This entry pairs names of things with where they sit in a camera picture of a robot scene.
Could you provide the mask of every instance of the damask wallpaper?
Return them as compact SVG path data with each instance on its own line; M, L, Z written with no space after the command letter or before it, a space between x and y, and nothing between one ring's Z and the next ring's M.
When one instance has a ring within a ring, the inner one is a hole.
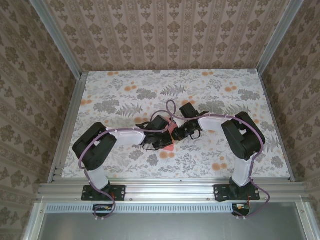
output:
M44 0L82 71L254 69L289 0Z
M20 239L75 79L27 0L0 0L0 239Z
M305 0L263 73L295 177L320 223L320 1Z

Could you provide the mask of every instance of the floral tablecloth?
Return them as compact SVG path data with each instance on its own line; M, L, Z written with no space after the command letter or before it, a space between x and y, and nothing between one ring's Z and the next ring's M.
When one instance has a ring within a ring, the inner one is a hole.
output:
M63 170L65 178L85 177L73 143L94 123L112 128L146 122L165 109L190 102L199 112L235 115L248 112L266 138L254 177L286 177L289 171L267 100L255 69L99 71L88 74ZM229 178L236 157L223 134L202 132L174 144L173 151L120 146L103 164L109 178Z

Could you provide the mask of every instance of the pink object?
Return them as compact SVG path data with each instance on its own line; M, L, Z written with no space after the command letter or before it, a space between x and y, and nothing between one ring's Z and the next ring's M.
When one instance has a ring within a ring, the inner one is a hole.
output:
M169 133L171 134L176 127L178 127L177 124L175 124L175 123L172 124L171 127L169 128ZM175 149L175 140L172 139L172 142L173 142L173 144L171 144L170 146L166 146L165 148L163 148L163 150L173 151L173 150Z

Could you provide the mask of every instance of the cable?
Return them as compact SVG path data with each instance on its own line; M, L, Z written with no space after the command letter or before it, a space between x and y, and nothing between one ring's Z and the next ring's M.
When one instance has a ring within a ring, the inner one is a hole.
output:
M263 142L262 138L260 137L259 133L252 126L250 126L248 123L246 123L245 121L243 121L243 120L241 120L241 119L239 119L239 118L237 118L235 116L211 114L211 113L210 114L206 114L206 115L202 115L202 116L191 117L191 118L184 118L184 117L176 116L172 112L170 112L169 107L168 107L169 102L173 103L174 108L176 108L176 103L173 100L168 100L166 102L166 104L165 104L166 110L170 114L170 117L172 119L176 118L176 119L184 120L184 121L197 120L197 119L201 119L201 118L205 118L205 117L218 117L218 118L234 119L234 120L238 121L239 123L247 126L257 136L257 138L259 139L261 148L260 148L260 151L256 155L254 155L253 158L252 158L248 178L249 178L249 180L250 180L250 182L252 183L253 186L255 186L257 189L261 190L262 192L264 192L267 195L267 199L264 202L264 204L258 210L256 210L255 212L253 212L253 213L251 213L251 214L249 214L247 216L243 216L241 213L239 213L237 211L234 211L234 212L236 214L238 214L240 217L242 217L243 219L253 217L257 213L259 213L268 204L268 202L270 201L270 194L266 190L262 189L257 184L255 184L253 179L252 179L252 177L251 177L253 169L254 169L255 160L262 153L262 151L264 150L264 142Z
M174 104L174 113L176 113L176 104ZM151 120L154 117L155 114L160 113L160 112L165 112L168 113L165 110L159 110L156 111L152 116L151 116ZM91 185L91 187L96 190L98 193L101 193L105 196L107 196L113 203L112 209L110 211L110 213L105 216L104 218L108 218L109 216L111 216L111 214L116 210L116 201L114 200L114 198L112 196L110 196L108 193L101 191L100 189L98 189L93 182L90 179L90 176L88 175L88 171L86 170L86 168L84 166L82 166L82 161L84 159L84 156L86 155L86 153L88 152L88 150L95 144L96 141L98 141L100 138L102 138L104 135L109 134L109 133L113 133L113 132L120 132L120 131L136 131L136 132L147 132L147 133L163 133L165 131L167 131L173 124L173 121L170 122L169 126L166 127L165 129L162 130L146 130L146 129L141 129L141 128L119 128L119 129L107 129L106 131L102 132L101 134L99 134L95 139L92 140L92 142L85 148L85 150L83 151L83 153L81 154L80 158L79 158L79 162L78 162L78 166L80 169L82 169L84 171L84 175L86 176L86 178L88 179L89 184ZM94 216L96 219L98 219L99 217L96 214L96 209L94 211Z
M169 110L169 103L172 103L172 104L173 104L173 106L174 106L174 113L172 113L172 112ZM270 194L269 194L266 190L264 190L264 189L262 189L261 187L259 187L258 185L256 185L256 184L254 183L252 177L251 177L252 172L253 172L253 168L254 168L255 159L262 153L262 151L263 151L263 149L264 149L264 143L263 143L263 140L262 140L262 138L260 137L259 133L258 133L252 126L250 126L248 123L246 123L245 121L243 121L243 120L241 120L241 119L239 119L239 118L237 118L237 117L234 117L234 116L221 115L221 114L212 114L212 113L210 113L210 114L206 114L206 115L202 115L202 116L197 116L197 117L192 117L192 118L179 117L179 116L176 116L176 115L175 115L175 114L176 114L177 105L176 105L176 103L175 103L173 100L171 100L171 99L166 102L165 107L166 107L166 110L158 110L158 111L156 111L154 114L152 114L152 116L151 116L151 121L152 121L152 118L153 118L154 115L157 114L157 113L167 113L167 114L169 114L170 117L171 117L171 122L170 122L169 126L166 127L165 129L162 129L162 130L146 130L146 129L133 128L133 127L131 127L131 128L119 128L119 129L107 129L106 131L104 131L104 132L102 132L101 134L99 134L95 139L93 139L92 142L85 148L85 150L84 150L83 153L81 154L81 156L80 156L80 158L79 158L78 166L79 166L80 169L82 169L82 170L84 171L84 174L85 174L86 178L88 179L90 185L92 186L92 188L93 188L94 190L96 190L97 192L99 192L99 193L107 196L107 197L110 198L110 200L113 202L113 206L112 206L111 212L106 216L106 218L108 218L108 217L115 211L115 209L116 209L116 201L115 201L108 193L99 190L99 189L92 183L92 181L91 181L91 179L90 179L90 177L89 177L89 175L88 175L87 170L85 169L84 166L82 166L82 161L83 161L83 158L84 158L85 154L86 154L86 153L88 152L88 150L94 145L94 143L95 143L96 141L98 141L100 138L102 138L102 137L103 137L104 135L106 135L106 134L113 133L113 132L120 132L120 131L136 131L136 132L147 132L147 133L163 133L163 132L165 132L166 130L168 130L168 129L172 126L172 124L173 124L173 122L174 122L174 121L173 121L174 118L179 119L179 120L184 120L184 121L198 120L198 119L205 118L205 117L217 117L217 118L233 119L233 120L236 120L236 121L238 121L239 123L244 124L245 126L247 126L247 127L257 136L257 138L259 139L261 148L260 148L260 151L259 151L255 156L253 156L253 158L252 158L252 162L251 162L251 165L250 165L250 170L249 170L249 176L248 176L248 178L249 178L250 182L252 183L252 185L254 185L256 188L258 188L259 190L261 190L262 192L264 192L264 193L268 196L268 198L267 198L267 200L265 201L265 203L264 203L257 211L255 211L255 212L252 213L252 214L249 214L249 215L247 215L247 216L243 216L243 215L240 214L239 212L236 212L236 211L234 211L234 212L237 213L240 217L242 217L242 218L244 218L244 219L245 219L245 218L252 217L252 216L254 216L255 214L257 214L258 212L260 212L260 211L265 207L265 205L270 201Z

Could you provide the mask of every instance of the robotic arm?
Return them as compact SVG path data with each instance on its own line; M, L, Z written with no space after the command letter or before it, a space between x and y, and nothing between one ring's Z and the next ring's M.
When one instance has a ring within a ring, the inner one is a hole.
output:
M108 157L113 147L124 145L142 145L145 149L146 145L152 145L153 150L165 148L173 144L172 139L181 141L187 137L196 139L201 136L201 131L216 131L224 133L230 145L232 152L238 158L235 161L235 167L230 185L213 186L215 191L215 199L219 202L226 200L247 200L248 194L254 200L255 196L260 199L259 194L255 194L257 189L251 184L249 172L252 163L252 156L261 149L261 144L255 133L249 127L234 119L204 116L199 119L192 119L207 114L207 111L199 113L194 109L191 103L187 103L179 109L187 120L173 119L177 126L170 134L168 130L163 132L145 132L164 130L169 122L162 116L158 115L151 122L137 124L127 131L114 131L105 134L92 145L85 153L82 163L88 172L91 182L101 191L108 193L110 190L110 182L104 173L103 163ZM253 127L262 138L263 143L266 142L265 137L258 129L253 120L246 112L240 112L236 118L246 122ZM89 128L83 136L74 143L72 149L78 158L81 157L87 146L100 134L109 130L101 122L95 123Z

